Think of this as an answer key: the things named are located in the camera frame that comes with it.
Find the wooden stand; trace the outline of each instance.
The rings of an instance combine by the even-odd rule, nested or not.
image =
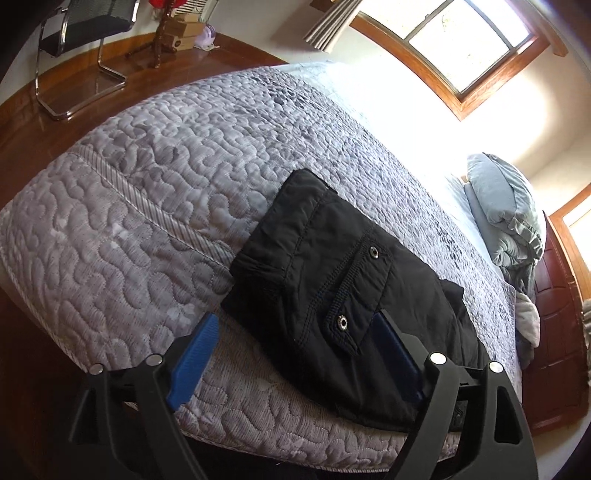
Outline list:
[[[156,29],[156,35],[154,36],[154,39],[149,43],[141,45],[138,48],[135,48],[132,51],[127,52],[125,54],[126,59],[130,58],[137,52],[152,47],[152,52],[154,52],[154,61],[150,64],[150,66],[155,69],[160,67],[160,57],[162,55],[162,34],[164,33],[164,27],[166,26],[166,22],[170,19],[171,14],[173,12],[174,2],[175,0],[166,0],[166,4],[164,5],[164,13],[162,14],[162,18],[160,19],[158,28]]]

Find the gray bedspread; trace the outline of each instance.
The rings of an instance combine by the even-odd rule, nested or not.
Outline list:
[[[520,394],[513,288],[390,151],[320,92],[273,69],[201,80],[108,119],[2,211],[0,258],[39,323],[84,369],[137,365],[205,311],[217,313],[219,344],[177,414],[187,434],[302,465],[386,469],[403,434],[304,398],[220,311],[232,259],[297,168],[465,288],[478,336]],[[450,435],[442,455],[456,445]]]

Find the pocket flap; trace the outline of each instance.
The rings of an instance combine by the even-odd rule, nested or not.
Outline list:
[[[382,297],[391,257],[373,235],[361,242],[323,322],[325,335],[351,355],[359,355]]]

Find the black mesh chair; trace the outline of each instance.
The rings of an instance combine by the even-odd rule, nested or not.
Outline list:
[[[39,104],[52,118],[55,120],[70,118],[82,107],[125,86],[127,80],[125,75],[102,64],[103,42],[106,37],[130,30],[135,23],[138,7],[139,0],[71,0],[67,7],[56,9],[43,21],[35,67],[35,95]],[[43,38],[47,20],[60,14],[64,15],[60,30]],[[52,57],[59,57],[74,48],[96,40],[100,40],[97,59],[99,71],[118,80],[119,83],[100,92],[97,87],[97,92],[83,102],[74,105],[65,112],[55,112],[41,99],[39,94],[39,55],[41,51],[45,51]]]

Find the light blue pillow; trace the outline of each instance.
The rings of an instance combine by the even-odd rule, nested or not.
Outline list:
[[[518,244],[513,237],[488,222],[470,182],[464,184],[464,191],[492,262],[499,267],[513,267],[527,262],[527,247]]]
[[[530,260],[542,258],[546,223],[524,175],[495,155],[478,153],[468,157],[467,178],[488,222],[525,245]]]

